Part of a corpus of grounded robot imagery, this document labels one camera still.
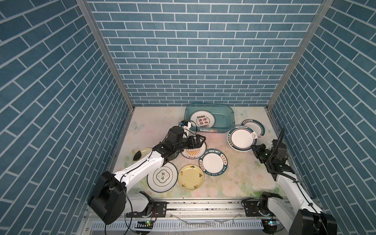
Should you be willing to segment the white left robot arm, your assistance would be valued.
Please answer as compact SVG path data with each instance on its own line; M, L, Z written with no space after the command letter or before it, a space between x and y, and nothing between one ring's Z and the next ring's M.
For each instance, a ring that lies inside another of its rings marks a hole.
M123 170L116 173L106 171L99 177L87 204L105 225L113 223L124 214L127 203L131 206L131 212L147 210L150 213L152 198L144 193L130 197L128 193L143 178L171 161L175 153L200 148L206 141L205 136L190 136L188 132L183 127L171 127L165 139L155 145L149 155Z

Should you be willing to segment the white plate green red rim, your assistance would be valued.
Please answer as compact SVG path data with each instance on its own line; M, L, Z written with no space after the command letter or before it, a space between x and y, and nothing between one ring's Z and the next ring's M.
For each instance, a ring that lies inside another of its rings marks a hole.
M233 127L227 134L227 141L236 151L250 151L258 142L256 132L247 126Z

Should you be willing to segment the white plate red characters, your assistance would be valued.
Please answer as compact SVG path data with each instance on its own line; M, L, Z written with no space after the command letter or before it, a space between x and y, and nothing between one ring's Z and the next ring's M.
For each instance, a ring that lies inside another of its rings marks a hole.
M191 115L190 120L194 121L198 127L211 128L215 124L214 115L205 110L199 110L194 112Z

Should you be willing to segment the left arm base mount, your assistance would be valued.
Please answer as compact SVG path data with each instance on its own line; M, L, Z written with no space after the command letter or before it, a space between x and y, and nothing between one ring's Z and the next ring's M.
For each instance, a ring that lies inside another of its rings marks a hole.
M153 199L146 192L140 191L137 194L129 196L124 209L125 217L165 217L167 202Z

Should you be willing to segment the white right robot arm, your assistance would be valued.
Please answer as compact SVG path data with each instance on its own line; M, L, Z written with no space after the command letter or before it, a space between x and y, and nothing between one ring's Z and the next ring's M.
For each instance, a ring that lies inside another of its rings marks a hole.
M274 215L290 235L337 234L335 218L314 203L297 179L292 167L286 164L285 144L274 140L271 150L261 144L253 146L252 151L285 192L291 204L290 207L287 206L283 197L277 193L263 192L258 204L261 213Z

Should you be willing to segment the white plate green lettered rim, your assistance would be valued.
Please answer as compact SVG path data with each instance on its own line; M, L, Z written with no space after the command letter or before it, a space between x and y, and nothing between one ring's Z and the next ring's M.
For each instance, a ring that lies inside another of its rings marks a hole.
M209 176L220 176L227 170L228 160L220 150L208 149L199 158L199 166Z

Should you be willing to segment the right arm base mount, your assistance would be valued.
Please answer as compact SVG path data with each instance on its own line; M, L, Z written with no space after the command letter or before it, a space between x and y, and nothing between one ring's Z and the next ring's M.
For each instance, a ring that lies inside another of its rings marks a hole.
M259 211L259 201L247 198L241 201L246 217L263 216Z

